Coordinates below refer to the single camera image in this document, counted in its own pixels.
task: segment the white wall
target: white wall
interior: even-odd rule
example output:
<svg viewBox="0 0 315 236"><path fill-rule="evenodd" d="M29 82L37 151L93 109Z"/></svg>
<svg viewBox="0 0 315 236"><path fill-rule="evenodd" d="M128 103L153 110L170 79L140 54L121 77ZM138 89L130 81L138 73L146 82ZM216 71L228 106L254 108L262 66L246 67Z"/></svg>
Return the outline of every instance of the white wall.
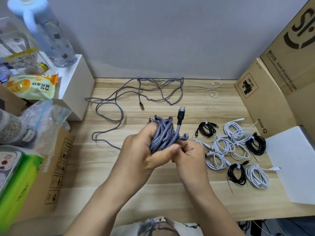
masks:
<svg viewBox="0 0 315 236"><path fill-rule="evenodd" d="M307 0L49 2L95 77L238 79Z"/></svg>

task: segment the wooden desk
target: wooden desk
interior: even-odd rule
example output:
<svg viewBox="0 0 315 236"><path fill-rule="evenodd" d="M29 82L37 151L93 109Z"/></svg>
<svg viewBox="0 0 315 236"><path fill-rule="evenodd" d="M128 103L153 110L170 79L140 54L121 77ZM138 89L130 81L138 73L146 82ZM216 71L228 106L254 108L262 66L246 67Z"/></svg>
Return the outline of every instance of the wooden desk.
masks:
<svg viewBox="0 0 315 236"><path fill-rule="evenodd" d="M92 96L106 98L126 81L127 79L96 79ZM122 125L115 131L100 135L99 138L107 139L112 144L121 146L128 135L139 132L148 122L149 117L153 117L155 114L163 118L171 115L176 117L179 106L186 107L185 119L180 129L181 135L186 132L191 138L199 123L204 120L219 125L220 128L217 130L219 135L223 135L224 123L238 118L245 118L239 123L247 129L253 125L253 121L234 88L234 83L234 80L223 80L222 86L214 90L217 91L218 97L208 99L209 90L198 86L211 86L212 80L186 79L184 95L179 104L169 106L166 102L149 102L142 97L144 111L140 109L137 95L123 95L118 100L125 115ZM165 92L170 93L177 85L178 83L168 85ZM144 94L155 99L161 97L159 91ZM177 91L171 100L175 101L179 95L180 91ZM112 128L116 124L98 116L95 113L95 106L96 104L89 105L82 122L71 123L76 139L54 215L18 223L10 229L8 235L19 233L19 235L24 235L25 233L22 232L28 232L28 234L32 232L32 235L64 233L94 190L105 181L119 151L105 142L93 142L91 134L94 131ZM120 111L114 105L104 105L99 112L113 119L120 118ZM253 133L257 129L254 126L249 131ZM213 138L207 139L201 134L198 136L198 139L209 144L212 144ZM227 158L231 163L235 162L230 156ZM266 154L256 158L261 167L272 167ZM252 163L257 162L253 155L250 160ZM236 221L315 215L315 206L294 204L289 201L275 172L267 172L271 188L265 190L254 188L249 182L245 186L230 182L229 186L226 172L227 169L220 171L209 169L209 181L216 195ZM115 225L128 224L156 216L165 216L180 222L195 222L191 203L179 180L175 164L171 162L153 172L147 184L122 208Z"/></svg>

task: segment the white storage box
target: white storage box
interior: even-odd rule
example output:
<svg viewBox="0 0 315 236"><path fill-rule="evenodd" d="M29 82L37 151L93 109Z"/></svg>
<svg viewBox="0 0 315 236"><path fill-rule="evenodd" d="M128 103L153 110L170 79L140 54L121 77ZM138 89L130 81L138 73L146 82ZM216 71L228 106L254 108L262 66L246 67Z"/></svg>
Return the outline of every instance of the white storage box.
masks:
<svg viewBox="0 0 315 236"><path fill-rule="evenodd" d="M292 127L266 139L266 152L294 203L315 204L315 144L303 127Z"/></svg>
<svg viewBox="0 0 315 236"><path fill-rule="evenodd" d="M53 103L73 111L68 120L82 121L88 107L88 102L85 101L85 98L91 97L94 87L94 78L83 55L77 54L78 61L74 65L67 68L59 68L52 64L45 53L41 52L41 54L54 73L58 73L59 77L61 77L56 87Z"/></svg>

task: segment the red dashed border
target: red dashed border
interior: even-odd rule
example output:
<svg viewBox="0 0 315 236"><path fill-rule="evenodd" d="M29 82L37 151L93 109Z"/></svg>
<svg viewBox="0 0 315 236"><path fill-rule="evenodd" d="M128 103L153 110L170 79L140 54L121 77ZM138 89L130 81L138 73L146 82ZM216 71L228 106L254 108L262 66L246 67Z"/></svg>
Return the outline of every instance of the red dashed border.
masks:
<svg viewBox="0 0 315 236"><path fill-rule="evenodd" d="M241 83L241 84L243 85L243 80L246 78L247 75L250 75L251 79L252 79L252 80L254 81L254 83L256 84L257 89L259 89L259 86L258 86L258 84L256 83L256 81L254 80L253 76L248 72L248 73L242 78L242 80L238 83L238 88L239 88L239 90L242 92L242 94L243 94L243 96L244 96L245 99L248 99L248 98L250 97L250 95L252 95L253 93L255 93L256 90L257 90L257 89L255 89L255 90L254 90L250 95L248 95L248 96L246 96L246 95L244 94L244 92L243 92L243 90L241 89L241 87L239 86L239 84Z"/></svg>

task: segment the coiled gray cable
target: coiled gray cable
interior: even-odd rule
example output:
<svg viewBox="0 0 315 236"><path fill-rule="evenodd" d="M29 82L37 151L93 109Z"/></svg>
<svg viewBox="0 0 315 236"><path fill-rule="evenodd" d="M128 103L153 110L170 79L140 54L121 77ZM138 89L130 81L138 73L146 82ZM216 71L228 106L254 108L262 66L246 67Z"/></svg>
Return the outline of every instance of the coiled gray cable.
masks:
<svg viewBox="0 0 315 236"><path fill-rule="evenodd" d="M179 136L180 125L177 125L176 131L173 126L173 117L163 119L155 115L155 119L150 118L149 122L156 122L158 124L158 130L155 137L151 141L150 151L155 153L156 151L163 150L174 143L178 143L179 140L188 140L188 134L185 133L182 137Z"/></svg>
<svg viewBox="0 0 315 236"><path fill-rule="evenodd" d="M127 84L133 80L137 80L139 82L139 87L133 87L133 86L127 86ZM149 81L149 82L152 82L152 83L155 83L157 86L154 87L154 88L151 88L151 89L145 89L145 88L141 88L141 81ZM176 82L176 81L179 81L179 87L175 88L168 96L164 97L163 95L163 91L162 91L162 87L165 86L165 85L168 85L169 83L171 82ZM112 145L111 143L109 143L107 140L105 139L96 139L94 137L95 134L102 134L102 133L106 133L106 132L109 132L109 131L112 131L112 130L115 130L116 128L118 128L120 125L121 125L121 122L124 118L124 111L122 110L122 108L118 105L117 103L117 99L121 96L121 95L124 95L125 93L136 93L139 97L139 101L140 101L140 96L144 96L146 97L147 100L149 101L166 101L169 105L174 105L176 103L178 103L181 98L183 97L183 84L184 84L184 78L174 78L174 79L167 79L167 80L155 80L155 79L152 79L152 78L132 78L130 80L128 80L123 86L121 86L118 90L116 90L115 92L113 92L108 98L85 98L86 101L90 102L90 103L96 103L96 107L95 107L95 112L97 115L103 117L104 119L106 120L109 120L109 121L112 121L112 122L118 122L118 125L116 127L113 127L109 130L106 130L106 131L96 131L96 132L93 132L92 133L92 140L93 141L104 141L106 142L108 145L118 149L118 150L121 150L119 147L117 146L114 146ZM118 95L118 93L125 89L125 88L133 88L133 89L136 89L138 90L137 92L136 91L126 91L126 92L123 92L121 93L120 95ZM161 95L162 95L162 98L161 99L152 99L152 98L148 98L148 96L144 95L144 94L141 94L140 91L154 91L156 89L159 89L160 92L161 92ZM180 97L178 98L178 100L176 100L175 102L171 103L168 99L178 90L180 89L181 90L181 94L180 94ZM118 120L115 120L115 119L111 119L111 118L108 118L102 114L100 114L98 112L98 109L100 108L100 106L102 106L103 104L114 104L116 105L119 110L120 110L120 113L121 113L121 117L120 119Z"/></svg>

